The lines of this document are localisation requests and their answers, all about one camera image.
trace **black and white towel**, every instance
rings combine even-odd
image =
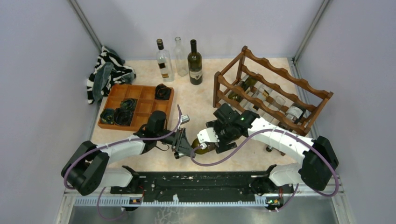
[[[114,50],[102,47],[94,71],[87,80],[89,104],[108,96],[113,85],[133,82],[136,73],[134,69],[124,64],[125,60],[121,59]]]

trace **beige tabletop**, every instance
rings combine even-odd
[[[170,83],[164,83],[169,87],[173,87],[175,90],[168,129],[173,129],[177,124],[177,104],[180,105],[183,114],[188,114],[190,116],[190,122],[182,126],[186,128],[187,138],[190,143],[196,138],[200,130],[206,128],[205,123],[207,121],[215,119],[213,116],[215,108],[212,107],[213,76],[217,71],[222,70],[231,60],[231,58],[204,59],[204,79],[200,85],[192,85],[188,76],[180,77],[176,73],[176,67],[173,64],[175,80]],[[282,67],[290,72],[286,58],[269,58],[269,61],[275,67]],[[135,69],[137,78],[134,80],[133,84],[157,86],[163,83],[155,60],[127,61],[126,65]],[[279,77],[250,59],[246,59],[245,65],[249,67],[251,71],[262,74],[268,81],[279,84],[286,92],[296,94],[296,88],[293,83]],[[237,66],[238,64],[233,66],[225,75],[228,82],[232,82],[235,79]],[[107,98],[103,99],[99,112],[103,110],[106,100]],[[291,101],[287,100],[286,105],[290,106]],[[132,132],[127,131],[102,129],[96,124],[91,141],[95,144],[110,143],[127,138],[131,134]],[[236,143],[241,143],[243,139],[245,138],[241,137]],[[166,149],[166,146],[162,145],[160,142],[158,142],[157,145]],[[284,165],[294,162],[287,155],[281,156],[278,151],[274,150],[271,153],[267,152],[265,147],[266,145],[264,143],[251,140],[229,160],[213,167],[198,166],[192,163],[190,157],[187,156],[175,159],[171,150],[163,152],[157,148],[153,148],[145,154],[131,156],[115,162],[111,164],[110,167],[127,165],[136,171],[247,171],[266,170],[272,164]],[[204,155],[197,155],[196,160],[201,163],[212,163],[226,157],[230,153],[231,150],[221,154],[216,154],[216,152],[212,151]]]

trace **white wall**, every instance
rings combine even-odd
[[[298,66],[334,96],[318,117],[359,224],[395,223],[396,1],[333,1]]]
[[[180,36],[203,57],[294,56],[322,0],[78,0],[100,41],[126,59],[154,59]]]
[[[50,224],[88,138],[98,52],[65,0],[2,1],[0,30],[0,223]]]

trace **gray floor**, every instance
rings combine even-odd
[[[103,216],[112,218],[120,208],[103,207]],[[69,224],[107,224],[97,214],[96,207],[74,207]],[[279,213],[267,213],[262,208],[138,208],[129,212],[117,224],[336,224],[332,200],[324,197],[296,197]]]

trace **wooden wine rack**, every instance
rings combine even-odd
[[[306,104],[306,103],[302,102],[296,94],[287,93],[284,90],[282,90],[282,88],[278,84],[270,83],[266,79],[264,79],[264,77],[262,75],[250,71],[247,68],[247,66],[244,65],[246,57],[253,60],[254,62],[264,66],[265,68],[271,70],[272,72],[278,74],[279,76],[285,78],[286,80],[294,83],[295,85],[298,85],[299,87],[312,93],[313,95],[319,97],[320,99],[322,99],[322,101],[320,102],[320,104],[318,106],[314,106],[314,105]],[[239,65],[238,65],[238,70],[237,70],[237,74],[236,74],[236,79],[232,83],[229,83],[224,78],[224,75],[238,61],[239,61]],[[257,81],[265,84],[266,86],[270,87],[271,89],[280,93],[281,95],[290,99],[291,101],[302,105],[311,113],[309,114],[309,116],[307,118],[303,117],[298,124],[294,124],[293,122],[291,122],[284,116],[284,113],[288,110],[287,106],[283,106],[279,111],[271,110],[267,106],[265,106],[265,104],[260,99],[253,98],[253,97],[247,95],[240,86],[237,86],[236,84],[241,80],[242,72],[253,77]],[[227,87],[227,89],[224,92],[222,92],[220,90],[220,84]],[[271,65],[271,63],[269,63],[269,60],[266,58],[258,58],[256,56],[254,56],[252,51],[249,50],[247,46],[244,46],[242,48],[242,51],[222,71],[216,72],[216,74],[214,75],[214,88],[213,88],[213,107],[219,108],[221,106],[219,101],[224,100],[227,103],[229,103],[230,105],[232,105],[234,108],[239,110],[240,112],[244,112],[245,109],[243,109],[243,107],[238,103],[238,101],[229,99],[226,96],[229,91],[233,91],[233,92],[237,93],[242,98],[246,99],[248,102],[251,102],[255,106],[259,107],[260,109],[262,109],[266,113],[270,114],[275,119],[284,123],[288,128],[293,129],[294,131],[296,131],[296,133],[298,133],[302,136],[306,136],[308,134],[308,132],[310,131],[310,129],[313,125],[313,122],[316,120],[319,113],[323,110],[324,106],[326,105],[326,103],[329,101],[329,99],[333,95],[332,92],[327,92],[325,90],[316,90],[316,89],[312,88],[309,85],[308,81],[305,79],[298,79],[298,78],[292,77],[286,69],[274,67],[273,65]],[[269,96],[266,98],[266,101],[268,103],[272,103],[272,101],[274,101],[274,99],[271,96]]]

